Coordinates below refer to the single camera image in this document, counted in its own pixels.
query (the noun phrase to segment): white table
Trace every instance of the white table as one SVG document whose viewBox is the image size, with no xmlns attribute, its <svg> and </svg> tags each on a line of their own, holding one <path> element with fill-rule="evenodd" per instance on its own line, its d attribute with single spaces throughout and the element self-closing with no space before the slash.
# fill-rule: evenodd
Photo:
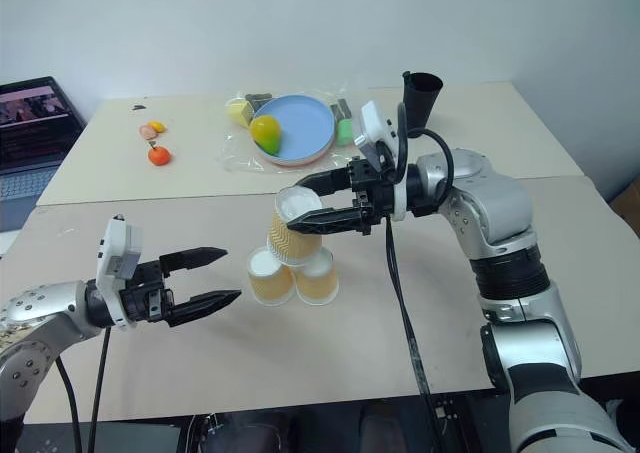
<svg viewBox="0 0 640 453">
<path fill-rule="evenodd" d="M 543 261 L 578 338 L 584 375 L 639 369 L 640 242 L 584 177 L 530 179 L 524 185 L 533 199 Z M 225 310 L 175 329 L 143 323 L 136 331 L 114 331 L 101 419 L 417 393 L 386 271 L 383 227 L 370 237 L 325 239 L 341 281 L 330 305 L 310 307 L 297 298 L 279 308 L 255 302 L 245 262 L 264 242 L 272 202 L 272 195 L 249 195 L 38 207 L 0 261 L 0 299 L 32 285 L 94 277 L 106 221 L 123 213 L 144 228 L 142 261 L 195 246 L 229 249 L 210 267 L 172 274 L 168 283 L 178 299 L 238 286 L 244 294 Z M 394 231 L 432 390 L 490 387 L 474 277 L 449 225 L 440 217 L 408 218 Z M 100 344 L 94 338 L 63 354 L 84 421 Z M 68 419 L 64 388 L 52 371 L 26 421 Z"/>
<path fill-rule="evenodd" d="M 402 89 L 375 89 L 359 96 L 375 99 L 395 123 Z M 209 95 L 105 101 L 38 204 L 275 193 L 306 173 L 225 170 L 217 157 L 227 134 L 240 135 L 248 150 L 254 148 L 248 132 L 225 116 L 227 99 Z M 350 100 L 354 114 L 357 103 Z M 146 109 L 133 111 L 136 104 Z M 138 134 L 140 125 L 150 120 L 168 127 L 158 142 L 174 159 L 161 168 L 147 160 L 149 147 Z M 510 83 L 445 87 L 429 127 L 451 147 L 480 151 L 497 171 L 515 178 L 582 175 Z M 438 147 L 428 138 L 411 140 L 409 159 L 434 151 Z M 339 153 L 350 158 L 357 151 L 343 148 Z"/>
</svg>

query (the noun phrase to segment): plastic bag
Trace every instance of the plastic bag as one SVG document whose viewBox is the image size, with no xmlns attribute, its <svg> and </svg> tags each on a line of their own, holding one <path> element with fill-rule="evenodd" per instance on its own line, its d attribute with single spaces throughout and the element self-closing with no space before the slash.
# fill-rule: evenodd
<svg viewBox="0 0 640 453">
<path fill-rule="evenodd" d="M 251 92 L 252 94 L 265 93 L 264 91 Z M 306 95 L 315 98 L 327 106 L 338 103 L 339 99 L 347 102 L 352 114 L 352 131 L 353 137 L 356 138 L 360 132 L 359 114 L 361 106 L 361 94 L 357 91 L 348 91 L 346 85 L 340 85 L 333 88 L 312 88 L 298 89 L 287 91 L 269 91 L 273 98 L 283 95 Z M 230 98 L 226 106 L 233 102 L 245 99 L 246 93 L 238 92 L 233 98 Z M 225 169 L 231 171 L 250 171 L 257 173 L 288 173 L 304 171 L 323 171 L 332 168 L 340 168 L 346 166 L 353 156 L 358 154 L 358 149 L 353 143 L 346 146 L 337 146 L 335 137 L 334 142 L 327 152 L 317 160 L 302 166 L 283 166 L 277 165 L 266 159 L 249 134 L 247 128 L 243 128 L 229 118 L 228 129 L 225 132 L 225 140 L 223 148 L 219 155 L 219 161 L 222 162 Z"/>
</svg>

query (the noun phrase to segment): laptop screen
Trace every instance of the laptop screen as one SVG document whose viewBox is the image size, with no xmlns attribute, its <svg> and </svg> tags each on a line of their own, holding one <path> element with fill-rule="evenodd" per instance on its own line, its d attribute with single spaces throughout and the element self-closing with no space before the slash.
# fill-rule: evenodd
<svg viewBox="0 0 640 453">
<path fill-rule="evenodd" d="M 53 78 L 0 86 L 0 170 L 64 159 L 83 125 Z"/>
</svg>

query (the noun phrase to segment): paper cup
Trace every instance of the paper cup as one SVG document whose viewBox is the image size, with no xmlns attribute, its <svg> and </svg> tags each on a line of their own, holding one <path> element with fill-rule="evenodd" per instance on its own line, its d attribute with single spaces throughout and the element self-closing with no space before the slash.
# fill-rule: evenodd
<svg viewBox="0 0 640 453">
<path fill-rule="evenodd" d="M 326 305 L 338 294 L 333 255 L 326 248 L 320 247 L 309 263 L 294 270 L 294 276 L 298 296 L 309 305 Z"/>
<path fill-rule="evenodd" d="M 281 263 L 301 266 L 322 246 L 321 235 L 305 235 L 287 228 L 287 222 L 311 210 L 322 208 L 320 197 L 309 188 L 294 186 L 276 195 L 275 211 L 267 234 L 269 251 Z"/>
<path fill-rule="evenodd" d="M 247 270 L 253 296 L 263 305 L 280 306 L 296 291 L 291 270 L 282 265 L 266 246 L 254 250 L 249 255 Z"/>
</svg>

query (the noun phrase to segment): white wall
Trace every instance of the white wall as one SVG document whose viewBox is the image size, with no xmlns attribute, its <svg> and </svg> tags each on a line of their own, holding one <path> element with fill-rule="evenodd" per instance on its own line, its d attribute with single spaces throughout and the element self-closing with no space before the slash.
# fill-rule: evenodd
<svg viewBox="0 0 640 453">
<path fill-rule="evenodd" d="M 51 74 L 86 117 L 105 97 L 432 71 L 513 80 L 605 196 L 640 173 L 639 0 L 0 2 L 0 81 Z"/>
</svg>

